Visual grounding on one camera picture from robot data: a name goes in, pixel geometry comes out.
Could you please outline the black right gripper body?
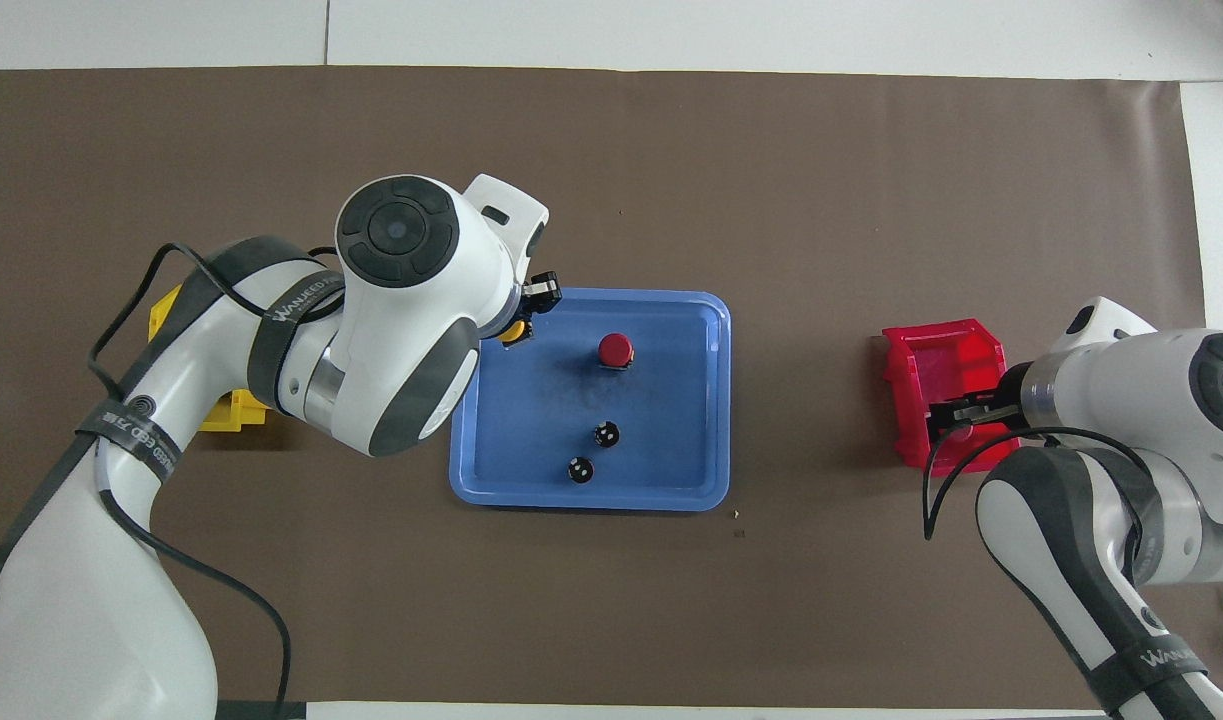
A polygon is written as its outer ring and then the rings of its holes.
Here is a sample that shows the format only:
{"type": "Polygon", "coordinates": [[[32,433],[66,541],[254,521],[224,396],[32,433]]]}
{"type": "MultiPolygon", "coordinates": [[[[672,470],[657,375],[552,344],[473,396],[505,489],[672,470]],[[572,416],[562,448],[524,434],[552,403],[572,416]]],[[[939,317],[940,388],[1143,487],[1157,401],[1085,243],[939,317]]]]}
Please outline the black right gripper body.
{"type": "Polygon", "coordinates": [[[998,386],[977,392],[976,425],[1000,424],[1007,429],[1024,429],[1029,421],[1022,413],[1022,384],[998,386]]]}

